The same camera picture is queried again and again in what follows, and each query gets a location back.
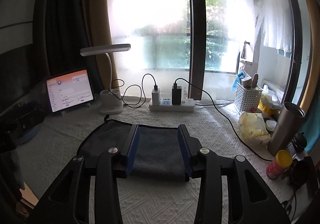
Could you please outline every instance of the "teal curtain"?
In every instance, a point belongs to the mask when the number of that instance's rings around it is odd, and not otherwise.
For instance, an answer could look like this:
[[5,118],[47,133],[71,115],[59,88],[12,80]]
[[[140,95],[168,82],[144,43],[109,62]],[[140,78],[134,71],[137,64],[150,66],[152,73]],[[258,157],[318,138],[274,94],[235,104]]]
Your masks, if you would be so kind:
[[308,142],[306,152],[310,154],[320,139],[320,80],[300,132],[304,132]]

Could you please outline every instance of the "plastic woven basket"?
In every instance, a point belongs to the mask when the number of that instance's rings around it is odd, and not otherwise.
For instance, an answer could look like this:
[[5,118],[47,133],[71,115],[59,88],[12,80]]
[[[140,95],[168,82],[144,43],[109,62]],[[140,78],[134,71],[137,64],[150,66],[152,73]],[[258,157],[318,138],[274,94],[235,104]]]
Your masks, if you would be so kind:
[[262,89],[256,87],[255,89],[245,89],[239,83],[237,84],[235,107],[240,113],[250,109],[257,109],[260,101]]

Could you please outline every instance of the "lamp head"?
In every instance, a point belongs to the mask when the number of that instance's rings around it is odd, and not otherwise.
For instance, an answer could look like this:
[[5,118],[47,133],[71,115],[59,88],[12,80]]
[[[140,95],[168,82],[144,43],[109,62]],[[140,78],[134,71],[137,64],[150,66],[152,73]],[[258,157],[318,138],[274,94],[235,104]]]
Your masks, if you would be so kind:
[[89,56],[95,54],[106,54],[113,52],[129,51],[131,48],[130,44],[120,44],[120,45],[106,45],[106,46],[93,46],[80,49],[80,54],[82,56]]

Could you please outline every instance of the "tablet screen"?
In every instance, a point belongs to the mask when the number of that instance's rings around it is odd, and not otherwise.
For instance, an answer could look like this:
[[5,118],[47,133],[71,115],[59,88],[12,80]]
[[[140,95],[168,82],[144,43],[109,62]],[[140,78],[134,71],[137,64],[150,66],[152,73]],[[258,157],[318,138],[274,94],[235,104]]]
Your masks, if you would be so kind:
[[47,89],[52,112],[93,100],[87,70],[51,78]]

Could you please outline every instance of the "charging adapter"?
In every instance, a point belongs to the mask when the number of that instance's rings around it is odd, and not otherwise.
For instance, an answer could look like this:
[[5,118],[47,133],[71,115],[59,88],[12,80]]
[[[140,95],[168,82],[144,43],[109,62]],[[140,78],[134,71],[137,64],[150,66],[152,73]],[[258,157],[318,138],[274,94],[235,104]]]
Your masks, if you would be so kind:
[[176,83],[172,86],[172,105],[181,105],[182,88]]
[[151,92],[151,98],[154,106],[160,105],[160,89],[158,89],[157,85],[154,86],[154,89]]

